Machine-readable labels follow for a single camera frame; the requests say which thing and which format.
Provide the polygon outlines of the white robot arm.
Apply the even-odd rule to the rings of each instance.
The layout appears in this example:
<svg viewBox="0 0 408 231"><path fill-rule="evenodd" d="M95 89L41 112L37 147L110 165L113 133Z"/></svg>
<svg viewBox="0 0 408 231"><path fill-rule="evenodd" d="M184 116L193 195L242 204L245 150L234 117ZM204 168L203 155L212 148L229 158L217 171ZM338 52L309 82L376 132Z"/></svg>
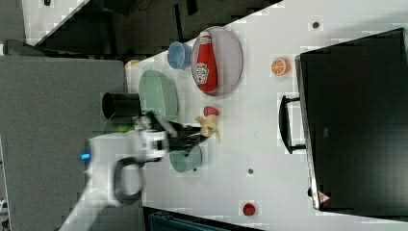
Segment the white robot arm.
<svg viewBox="0 0 408 231"><path fill-rule="evenodd" d="M210 137L211 128L172 122L153 112L136 119L137 127L88 140L88 181L59 231L89 231L107 207L132 205L141 198L141 168L173 151L186 154Z"/></svg>

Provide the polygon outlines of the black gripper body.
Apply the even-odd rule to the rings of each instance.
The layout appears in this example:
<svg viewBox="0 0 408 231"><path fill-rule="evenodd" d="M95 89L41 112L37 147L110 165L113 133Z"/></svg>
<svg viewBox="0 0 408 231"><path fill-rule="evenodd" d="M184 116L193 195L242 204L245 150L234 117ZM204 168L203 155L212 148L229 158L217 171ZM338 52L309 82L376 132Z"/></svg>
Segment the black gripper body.
<svg viewBox="0 0 408 231"><path fill-rule="evenodd" d="M201 136L199 133L193 135L182 135L178 132L182 126L189 125L167 121L159 115L150 113L150 128L155 132L166 132L169 151L184 151L183 145L188 137Z"/></svg>

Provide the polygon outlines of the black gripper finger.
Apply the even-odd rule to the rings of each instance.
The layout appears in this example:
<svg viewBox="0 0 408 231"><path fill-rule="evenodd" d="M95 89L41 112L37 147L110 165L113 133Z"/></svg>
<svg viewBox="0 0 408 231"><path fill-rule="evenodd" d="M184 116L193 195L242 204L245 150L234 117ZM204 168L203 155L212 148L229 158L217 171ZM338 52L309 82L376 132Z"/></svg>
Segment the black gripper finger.
<svg viewBox="0 0 408 231"><path fill-rule="evenodd" d="M194 127L194 126L182 126L178 132L181 133L182 135L193 135L197 134L201 131L200 127Z"/></svg>
<svg viewBox="0 0 408 231"><path fill-rule="evenodd" d="M195 147L204 142L207 139L207 137L204 136L192 136L188 137L185 140L185 143L183 145L183 150L186 151L187 153L190 153L191 150Z"/></svg>

